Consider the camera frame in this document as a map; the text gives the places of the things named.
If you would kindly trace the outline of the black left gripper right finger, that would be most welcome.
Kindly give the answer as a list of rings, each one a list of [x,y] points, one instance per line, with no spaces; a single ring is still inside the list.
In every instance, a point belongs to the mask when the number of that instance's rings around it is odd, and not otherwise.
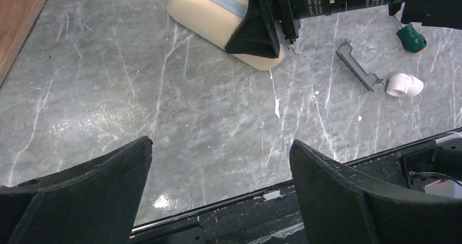
[[[400,187],[295,140],[290,169],[309,243],[461,243],[461,200]]]

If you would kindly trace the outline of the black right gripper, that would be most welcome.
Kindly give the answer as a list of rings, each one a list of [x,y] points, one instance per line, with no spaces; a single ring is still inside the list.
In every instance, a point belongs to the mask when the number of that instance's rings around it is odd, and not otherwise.
[[[279,57],[275,20],[282,24],[284,38],[299,37],[300,20],[348,10],[387,5],[396,0],[248,0],[247,11],[224,50],[227,54]]]

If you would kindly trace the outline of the white pipe elbow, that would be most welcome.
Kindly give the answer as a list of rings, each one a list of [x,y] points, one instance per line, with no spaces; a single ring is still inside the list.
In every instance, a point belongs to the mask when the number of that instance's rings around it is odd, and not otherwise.
[[[389,79],[386,93],[393,97],[414,97],[417,96],[423,88],[423,82],[414,75],[398,73]]]

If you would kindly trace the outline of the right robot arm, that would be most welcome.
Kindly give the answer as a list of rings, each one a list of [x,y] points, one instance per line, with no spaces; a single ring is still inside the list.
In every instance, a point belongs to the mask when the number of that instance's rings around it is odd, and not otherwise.
[[[294,43],[302,19],[382,5],[388,6],[390,15],[401,13],[405,24],[419,22],[429,27],[461,28],[461,0],[248,0],[247,12],[225,51],[277,58],[276,22],[281,23],[285,40]]]

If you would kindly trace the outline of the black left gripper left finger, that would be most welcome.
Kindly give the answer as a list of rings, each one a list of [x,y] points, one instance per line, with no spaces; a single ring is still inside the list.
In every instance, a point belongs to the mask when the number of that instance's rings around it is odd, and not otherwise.
[[[152,162],[140,137],[108,154],[1,187],[1,243],[128,243]]]

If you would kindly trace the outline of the cream umbrella case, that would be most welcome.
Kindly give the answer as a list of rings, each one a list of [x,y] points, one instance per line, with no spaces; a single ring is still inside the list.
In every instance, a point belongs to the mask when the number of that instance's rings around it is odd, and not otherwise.
[[[176,22],[224,50],[245,16],[247,5],[248,0],[168,0],[167,12]],[[231,55],[257,70],[267,71],[284,59],[285,51],[280,41],[279,45],[280,54],[275,59]]]

